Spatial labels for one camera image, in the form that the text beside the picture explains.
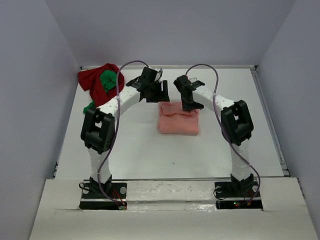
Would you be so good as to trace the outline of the pink t shirt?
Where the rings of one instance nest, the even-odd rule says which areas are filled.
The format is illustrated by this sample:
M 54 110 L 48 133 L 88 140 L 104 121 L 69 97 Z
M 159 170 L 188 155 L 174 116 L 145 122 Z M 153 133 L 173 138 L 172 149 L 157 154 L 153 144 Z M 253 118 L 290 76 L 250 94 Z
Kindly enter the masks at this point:
M 184 111 L 181 102 L 160 102 L 157 129 L 161 134 L 192 135 L 199 134 L 200 110 Z

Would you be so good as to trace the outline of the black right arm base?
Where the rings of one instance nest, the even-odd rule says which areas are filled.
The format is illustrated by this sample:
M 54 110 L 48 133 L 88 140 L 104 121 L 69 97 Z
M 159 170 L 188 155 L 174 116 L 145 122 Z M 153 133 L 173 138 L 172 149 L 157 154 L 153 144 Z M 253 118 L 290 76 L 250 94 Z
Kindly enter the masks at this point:
M 255 181 L 247 190 L 234 192 L 231 189 L 231 182 L 220 181 L 214 183 L 213 196 L 216 198 L 217 210 L 238 210 L 238 209 L 263 209 L 260 192 L 256 194 L 258 183 Z

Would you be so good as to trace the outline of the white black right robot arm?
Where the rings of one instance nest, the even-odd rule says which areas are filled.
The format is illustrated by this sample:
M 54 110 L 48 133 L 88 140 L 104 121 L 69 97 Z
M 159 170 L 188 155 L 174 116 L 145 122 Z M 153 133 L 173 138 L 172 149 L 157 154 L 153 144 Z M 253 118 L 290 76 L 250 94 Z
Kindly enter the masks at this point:
M 235 196 L 242 196 L 254 183 L 252 166 L 249 162 L 249 139 L 254 130 L 253 121 L 247 103 L 244 100 L 233 101 L 206 87 L 202 81 L 192 82 L 181 75 L 173 84 L 180 93 L 182 109 L 186 112 L 207 107 L 214 112 L 221 128 L 223 138 L 231 151 L 230 182 L 223 190 Z

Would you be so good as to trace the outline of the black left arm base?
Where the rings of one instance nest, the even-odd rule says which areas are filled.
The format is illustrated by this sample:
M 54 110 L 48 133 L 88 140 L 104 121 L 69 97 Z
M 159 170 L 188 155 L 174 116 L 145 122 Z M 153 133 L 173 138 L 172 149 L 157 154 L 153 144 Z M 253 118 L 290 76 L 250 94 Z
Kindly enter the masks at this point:
M 105 197 L 100 189 L 94 189 L 88 180 L 79 183 L 81 197 L 79 208 L 81 210 L 108 210 L 125 211 L 127 210 L 127 183 L 116 181 L 111 185 L 108 197 Z

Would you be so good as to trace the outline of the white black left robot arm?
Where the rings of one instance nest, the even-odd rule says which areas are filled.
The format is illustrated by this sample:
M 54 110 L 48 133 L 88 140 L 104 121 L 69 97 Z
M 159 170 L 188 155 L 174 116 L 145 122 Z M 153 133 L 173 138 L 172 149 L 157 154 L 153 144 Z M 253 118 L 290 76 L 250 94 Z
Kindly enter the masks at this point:
M 109 156 L 115 145 L 120 116 L 135 104 L 168 102 L 168 82 L 162 80 L 162 68 L 145 66 L 139 76 L 123 88 L 116 85 L 116 94 L 107 103 L 87 110 L 80 138 L 90 156 L 91 174 L 89 189 L 104 198 L 112 190 Z

